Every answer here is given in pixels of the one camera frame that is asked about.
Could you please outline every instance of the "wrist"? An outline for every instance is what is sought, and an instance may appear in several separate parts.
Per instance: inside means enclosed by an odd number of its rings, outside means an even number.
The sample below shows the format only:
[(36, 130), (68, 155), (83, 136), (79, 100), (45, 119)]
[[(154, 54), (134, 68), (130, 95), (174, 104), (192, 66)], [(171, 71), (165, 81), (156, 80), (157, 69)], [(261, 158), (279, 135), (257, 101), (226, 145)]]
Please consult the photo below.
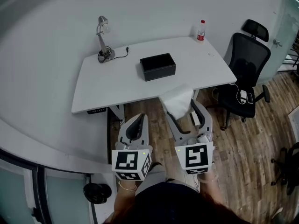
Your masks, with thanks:
[(126, 180), (121, 180), (121, 185), (126, 188), (126, 189), (134, 189), (136, 182), (135, 181), (126, 181)]
[(202, 181), (207, 181), (207, 182), (212, 182), (216, 178), (216, 175), (214, 174), (213, 171), (209, 171), (203, 174), (197, 174), (197, 179), (199, 182)]

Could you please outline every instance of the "phone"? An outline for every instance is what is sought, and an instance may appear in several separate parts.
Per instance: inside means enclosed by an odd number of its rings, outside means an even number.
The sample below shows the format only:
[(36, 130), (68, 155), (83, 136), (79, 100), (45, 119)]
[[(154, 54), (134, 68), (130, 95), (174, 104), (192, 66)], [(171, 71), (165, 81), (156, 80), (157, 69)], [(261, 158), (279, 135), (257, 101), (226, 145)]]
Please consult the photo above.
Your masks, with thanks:
[(247, 93), (247, 101), (248, 101), (248, 104), (253, 104), (253, 99), (252, 99), (251, 93)]

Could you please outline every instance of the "black chair in corner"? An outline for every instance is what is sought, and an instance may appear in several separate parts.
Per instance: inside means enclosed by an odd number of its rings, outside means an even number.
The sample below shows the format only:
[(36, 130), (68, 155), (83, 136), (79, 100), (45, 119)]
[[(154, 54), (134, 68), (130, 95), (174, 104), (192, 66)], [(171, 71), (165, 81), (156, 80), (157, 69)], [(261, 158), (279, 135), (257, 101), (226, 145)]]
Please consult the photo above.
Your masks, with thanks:
[[(270, 102), (267, 86), (263, 85), (263, 92), (256, 98), (253, 91), (257, 79), (271, 55), (269, 48), (258, 42), (256, 37), (267, 42), (269, 40), (268, 30), (253, 20), (247, 20), (242, 30), (251, 34), (251, 36), (242, 33), (233, 35), (232, 58), (229, 64), (237, 81), (235, 85), (218, 86), (218, 104), (206, 107), (207, 109), (221, 107), (227, 110), (226, 123), (225, 126), (221, 127), (221, 130), (227, 129), (230, 113), (242, 116), (242, 122), (245, 122), (246, 118), (255, 116), (257, 101), (265, 98), (266, 102)], [(240, 102), (240, 90), (252, 95), (252, 104), (249, 104), (248, 101), (245, 104)]]
[(294, 191), (295, 187), (299, 185), (299, 142), (294, 144), (293, 147), (287, 151), (284, 147), (280, 150), (280, 152), (285, 153), (284, 162), (277, 161), (275, 159), (271, 159), (271, 163), (277, 164), (281, 173), (278, 179), (274, 182), (271, 182), (271, 186), (275, 186), (277, 182), (282, 178), (281, 185), (286, 185), (286, 193), (287, 195), (291, 195)]

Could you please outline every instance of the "red bottle label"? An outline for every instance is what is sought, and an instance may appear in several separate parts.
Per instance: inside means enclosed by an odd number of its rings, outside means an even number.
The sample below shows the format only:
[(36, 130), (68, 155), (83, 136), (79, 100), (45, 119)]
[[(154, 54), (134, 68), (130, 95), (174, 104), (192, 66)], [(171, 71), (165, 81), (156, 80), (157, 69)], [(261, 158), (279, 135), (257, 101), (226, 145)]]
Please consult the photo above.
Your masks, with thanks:
[(204, 35), (197, 35), (197, 40), (203, 41), (204, 40)]

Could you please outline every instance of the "white desk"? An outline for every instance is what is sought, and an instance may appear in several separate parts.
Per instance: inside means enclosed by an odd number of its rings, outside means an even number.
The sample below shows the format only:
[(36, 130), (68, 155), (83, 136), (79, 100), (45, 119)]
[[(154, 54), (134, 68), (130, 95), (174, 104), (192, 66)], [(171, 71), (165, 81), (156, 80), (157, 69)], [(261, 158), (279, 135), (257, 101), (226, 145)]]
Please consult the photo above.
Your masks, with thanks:
[[(115, 56), (126, 54), (126, 47), (115, 49)], [(170, 53), (176, 63), (176, 74), (144, 81), (140, 59)], [(193, 89), (233, 83), (236, 77), (214, 47), (205, 39), (179, 37), (129, 46), (129, 55), (100, 64), (97, 54), (84, 59), (71, 112), (112, 108), (123, 118), (123, 106), (115, 105), (158, 97), (181, 84)]]

